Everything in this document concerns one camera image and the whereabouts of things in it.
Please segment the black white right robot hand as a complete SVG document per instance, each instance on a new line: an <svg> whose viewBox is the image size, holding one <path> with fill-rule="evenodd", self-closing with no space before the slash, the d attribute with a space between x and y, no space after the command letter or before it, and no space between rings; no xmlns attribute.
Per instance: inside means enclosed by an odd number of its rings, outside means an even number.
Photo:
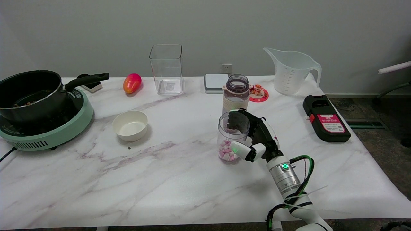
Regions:
<svg viewBox="0 0 411 231"><path fill-rule="evenodd" d="M229 111L226 115L228 129L251 138L251 146L238 141L230 143L235 155L245 161L254 162L261 158L267 163L281 155L276 134L264 117L256 117L243 108Z"/></svg>

